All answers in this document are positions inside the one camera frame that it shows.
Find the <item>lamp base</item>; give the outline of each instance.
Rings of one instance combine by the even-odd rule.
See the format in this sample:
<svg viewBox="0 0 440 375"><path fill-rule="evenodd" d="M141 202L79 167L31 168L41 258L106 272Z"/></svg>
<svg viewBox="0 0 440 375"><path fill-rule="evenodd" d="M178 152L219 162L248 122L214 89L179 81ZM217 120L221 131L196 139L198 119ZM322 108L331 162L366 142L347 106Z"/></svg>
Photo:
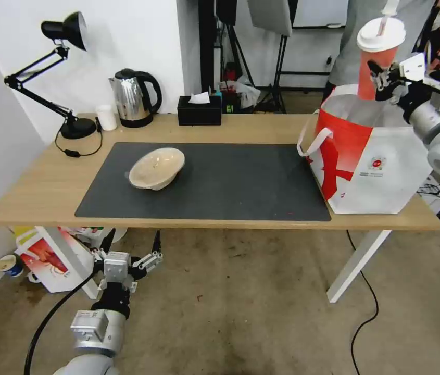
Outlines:
<svg viewBox="0 0 440 375"><path fill-rule="evenodd" d="M66 119L60 128L60 134L65 139L80 139L84 138L96 131L96 124L93 120L78 118Z"/></svg>

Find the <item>paper bowl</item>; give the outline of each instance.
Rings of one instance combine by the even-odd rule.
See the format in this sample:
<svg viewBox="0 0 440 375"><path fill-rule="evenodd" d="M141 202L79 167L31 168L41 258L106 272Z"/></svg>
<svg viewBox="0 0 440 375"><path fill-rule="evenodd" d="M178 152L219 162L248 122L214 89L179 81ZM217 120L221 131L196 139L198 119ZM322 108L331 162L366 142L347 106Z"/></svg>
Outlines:
<svg viewBox="0 0 440 375"><path fill-rule="evenodd" d="M138 160L128 179L138 189L161 190L168 186L185 165L185 155L176 148L158 148Z"/></svg>

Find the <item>shopping bag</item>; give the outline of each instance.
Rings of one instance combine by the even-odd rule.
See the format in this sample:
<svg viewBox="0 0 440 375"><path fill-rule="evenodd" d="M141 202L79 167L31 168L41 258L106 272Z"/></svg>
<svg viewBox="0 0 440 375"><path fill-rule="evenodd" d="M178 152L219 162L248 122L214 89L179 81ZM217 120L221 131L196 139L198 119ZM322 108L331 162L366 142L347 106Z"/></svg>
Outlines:
<svg viewBox="0 0 440 375"><path fill-rule="evenodd" d="M427 150L399 108L366 102L357 85L335 88L322 104L307 157L336 214L396 214L431 172Z"/></svg>

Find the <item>white table leg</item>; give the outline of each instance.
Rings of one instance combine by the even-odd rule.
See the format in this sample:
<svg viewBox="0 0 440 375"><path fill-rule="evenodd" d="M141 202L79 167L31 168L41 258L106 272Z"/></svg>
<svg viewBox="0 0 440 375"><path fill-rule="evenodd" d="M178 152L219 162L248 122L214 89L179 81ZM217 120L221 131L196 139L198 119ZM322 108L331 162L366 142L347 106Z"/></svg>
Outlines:
<svg viewBox="0 0 440 375"><path fill-rule="evenodd" d="M81 263L57 227L36 227L36 229L67 269L77 276L76 284L80 284L90 275L92 271L86 269ZM86 283L83 289L89 298L96 299L98 297L98 288L93 280Z"/></svg>
<svg viewBox="0 0 440 375"><path fill-rule="evenodd" d="M343 292L354 280L355 276L357 276L369 259L371 259L390 232L391 230L382 230L371 231L366 234L357 247L357 250L352 254L345 267L343 267L336 280L334 280L328 289L329 302L335 303L338 301Z"/></svg>

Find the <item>kettle lid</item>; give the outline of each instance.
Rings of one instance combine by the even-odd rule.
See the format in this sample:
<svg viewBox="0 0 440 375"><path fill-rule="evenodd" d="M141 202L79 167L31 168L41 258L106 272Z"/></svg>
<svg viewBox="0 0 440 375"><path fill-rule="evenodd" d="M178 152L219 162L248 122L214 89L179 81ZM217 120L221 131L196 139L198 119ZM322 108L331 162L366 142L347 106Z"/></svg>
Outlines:
<svg viewBox="0 0 440 375"><path fill-rule="evenodd" d="M136 77L136 72L133 69L125 68L115 74L117 79L130 79Z"/></svg>

